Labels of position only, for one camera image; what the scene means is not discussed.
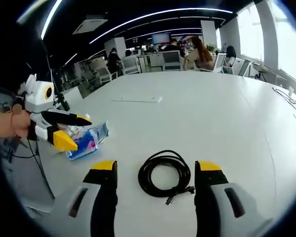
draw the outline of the woman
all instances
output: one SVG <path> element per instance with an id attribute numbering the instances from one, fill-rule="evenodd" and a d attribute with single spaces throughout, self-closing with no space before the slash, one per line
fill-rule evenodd
<path id="1" fill-rule="evenodd" d="M 237 57 L 237 55 L 236 55 L 235 48 L 232 46 L 228 46 L 226 58 L 225 58 L 223 65 L 227 66 L 227 67 L 232 67 L 233 63 L 236 60 L 236 57 Z"/>
<path id="2" fill-rule="evenodd" d="M 108 68 L 110 73 L 115 73 L 119 71 L 119 66 L 118 66 L 119 63 L 120 63 L 120 58 L 117 55 L 117 50 L 116 48 L 112 48 L 110 55 L 108 57 Z"/>
<path id="3" fill-rule="evenodd" d="M 185 57 L 184 69 L 187 69 L 189 62 L 195 62 L 198 68 L 212 70 L 214 68 L 213 58 L 203 42 L 198 37 L 192 37 L 192 44 L 194 50 Z"/>

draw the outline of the cable connector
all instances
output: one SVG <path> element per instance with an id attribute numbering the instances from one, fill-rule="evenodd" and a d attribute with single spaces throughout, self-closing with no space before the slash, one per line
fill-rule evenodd
<path id="1" fill-rule="evenodd" d="M 176 195 L 175 196 L 171 196 L 171 197 L 168 197 L 167 201 L 166 201 L 166 205 L 170 205 L 171 203 L 173 203 L 173 201 L 176 199 Z"/>
<path id="2" fill-rule="evenodd" d="M 191 194 L 194 194 L 195 193 L 195 187 L 194 186 L 188 186 L 186 189 L 185 189 L 186 192 L 190 192 Z"/>

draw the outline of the white pillar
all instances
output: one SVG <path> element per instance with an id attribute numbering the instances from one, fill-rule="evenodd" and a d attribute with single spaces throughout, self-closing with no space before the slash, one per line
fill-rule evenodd
<path id="1" fill-rule="evenodd" d="M 222 50 L 226 52 L 228 46 L 233 46 L 238 57 L 240 56 L 240 35 L 237 17 L 220 28 Z"/>
<path id="2" fill-rule="evenodd" d="M 125 57 L 126 45 L 124 37 L 112 38 L 111 40 L 104 43 L 104 48 L 107 56 L 109 56 L 112 48 L 116 48 L 118 56 L 120 58 Z"/>
<path id="3" fill-rule="evenodd" d="M 78 78 L 81 78 L 82 70 L 81 70 L 80 63 L 79 62 L 74 64 L 74 71 L 75 71 L 75 75 Z"/>
<path id="4" fill-rule="evenodd" d="M 201 21 L 204 44 L 217 47 L 216 29 L 214 21 Z"/>
<path id="5" fill-rule="evenodd" d="M 263 32 L 264 64 L 272 70 L 278 69 L 278 43 L 275 20 L 267 1 L 256 4 Z"/>

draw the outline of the blue snack package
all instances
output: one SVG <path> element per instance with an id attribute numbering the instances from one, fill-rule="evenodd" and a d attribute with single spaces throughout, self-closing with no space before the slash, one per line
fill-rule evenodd
<path id="1" fill-rule="evenodd" d="M 78 145 L 77 151 L 67 151 L 66 155 L 70 160 L 75 160 L 98 149 L 97 136 L 92 129 L 86 131 L 78 138 L 73 138 Z"/>
<path id="2" fill-rule="evenodd" d="M 104 123 L 102 123 L 94 128 L 91 128 L 91 130 L 93 130 L 94 133 L 96 134 L 97 144 L 100 144 L 104 138 L 109 136 L 107 121 L 105 121 Z"/>

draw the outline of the window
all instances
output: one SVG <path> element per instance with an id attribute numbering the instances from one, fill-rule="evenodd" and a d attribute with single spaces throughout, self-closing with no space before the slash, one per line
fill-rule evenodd
<path id="1" fill-rule="evenodd" d="M 296 79 L 296 31 L 276 3 L 269 3 L 275 19 L 279 69 Z"/>
<path id="2" fill-rule="evenodd" d="M 238 13 L 240 51 L 250 58 L 264 60 L 264 43 L 256 5 L 250 4 Z"/>
<path id="3" fill-rule="evenodd" d="M 216 30 L 216 39 L 217 39 L 217 48 L 222 49 L 221 31 L 219 29 Z"/>

